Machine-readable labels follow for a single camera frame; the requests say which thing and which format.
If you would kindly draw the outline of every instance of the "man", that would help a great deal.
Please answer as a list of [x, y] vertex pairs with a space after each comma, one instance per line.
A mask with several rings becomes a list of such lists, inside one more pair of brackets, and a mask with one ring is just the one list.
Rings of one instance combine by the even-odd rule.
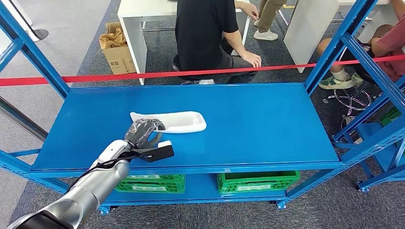
[[[373, 57], [395, 56], [405, 53], [405, 3], [403, 0], [390, 0], [399, 22], [395, 25], [382, 25], [374, 33], [370, 42], [360, 43], [364, 50]], [[330, 39], [324, 39], [317, 47], [321, 55], [328, 46]], [[345, 49], [338, 60], [355, 60], [353, 54]], [[396, 82], [405, 74], [405, 60], [378, 62], [378, 66]], [[368, 74], [361, 64], [352, 64], [357, 74]], [[361, 83], [362, 79], [353, 75], [350, 77], [343, 65], [334, 65], [330, 68], [332, 77], [322, 80], [319, 87], [323, 89], [347, 89]]]
[[[178, 0], [176, 41], [182, 71], [261, 67], [260, 56], [246, 51], [242, 44], [235, 8], [257, 19], [256, 6], [245, 2]], [[230, 55], [233, 49], [239, 56]], [[254, 75], [255, 72], [244, 72], [226, 76], [231, 77], [228, 83], [248, 83]], [[213, 76], [189, 78], [200, 80]]]
[[255, 21], [257, 31], [253, 35], [258, 40], [274, 41], [278, 38], [276, 33], [270, 31], [270, 25], [276, 17], [277, 11], [287, 3], [287, 0], [261, 0], [259, 19]]

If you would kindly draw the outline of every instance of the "red rope barrier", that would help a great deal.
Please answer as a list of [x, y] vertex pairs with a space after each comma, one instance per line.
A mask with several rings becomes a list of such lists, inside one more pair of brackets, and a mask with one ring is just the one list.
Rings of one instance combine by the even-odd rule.
[[[397, 56], [386, 56], [373, 58], [375, 62], [384, 61], [400, 61], [405, 60], [405, 54]], [[358, 60], [354, 61], [340, 61], [335, 62], [333, 65], [348, 65], [359, 63]], [[314, 67], [316, 63], [297, 64], [297, 65], [278, 65], [267, 66], [260, 68], [237, 68], [237, 69], [216, 69], [216, 70], [203, 70], [203, 71], [186, 71], [186, 72], [161, 72], [161, 73], [129, 73], [121, 75], [78, 75], [78, 76], [63, 76], [62, 79], [66, 83], [77, 82], [97, 82], [97, 81], [115, 81], [115, 80], [133, 80], [139, 78], [161, 78], [161, 77], [175, 77], [175, 76], [189, 76], [189, 75], [204, 75], [204, 74], [221, 74], [221, 73], [239, 73], [251, 71], [268, 71], [268, 70], [282, 70], [293, 68], [308, 68]], [[0, 86], [19, 86], [19, 85], [38, 85], [48, 84], [48, 81], [43, 77], [24, 77], [24, 78], [3, 78], [0, 79]]]

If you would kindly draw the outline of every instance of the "green crate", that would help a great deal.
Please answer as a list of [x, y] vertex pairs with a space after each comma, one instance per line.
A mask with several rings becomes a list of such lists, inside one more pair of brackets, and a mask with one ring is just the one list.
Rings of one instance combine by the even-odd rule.
[[220, 194], [285, 190], [300, 178], [299, 171], [220, 173], [217, 176]]
[[381, 116], [380, 123], [381, 125], [386, 126], [399, 116], [401, 116], [401, 112], [399, 112], [396, 107], [393, 107], [388, 110], [383, 116]]
[[127, 177], [116, 187], [117, 192], [179, 193], [185, 191], [185, 175], [159, 175], [162, 177]]
[[128, 176], [126, 179], [131, 180], [167, 180], [167, 181], [174, 181], [176, 183], [181, 182], [184, 179], [184, 175], [131, 175]]

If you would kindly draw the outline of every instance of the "stanchion base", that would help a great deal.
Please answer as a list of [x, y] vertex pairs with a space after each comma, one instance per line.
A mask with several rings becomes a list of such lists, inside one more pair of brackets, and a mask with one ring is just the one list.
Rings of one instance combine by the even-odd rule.
[[47, 37], [49, 34], [49, 32], [47, 30], [43, 30], [43, 29], [34, 30], [34, 32], [38, 38], [37, 41], [41, 41], [41, 40], [45, 39], [45, 37]]

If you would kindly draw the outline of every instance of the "man's hand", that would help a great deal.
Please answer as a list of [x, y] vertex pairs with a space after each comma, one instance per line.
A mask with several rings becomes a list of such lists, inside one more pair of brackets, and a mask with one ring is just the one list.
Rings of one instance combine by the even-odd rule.
[[245, 61], [251, 63], [254, 68], [259, 68], [262, 66], [262, 58], [260, 58], [259, 55], [256, 55], [254, 53], [245, 51], [242, 54], [239, 53], [242, 59]]
[[247, 14], [253, 20], [257, 20], [259, 18], [259, 11], [257, 11], [256, 6], [252, 3], [235, 1], [235, 7], [243, 10], [243, 12], [245, 12], [245, 14]]

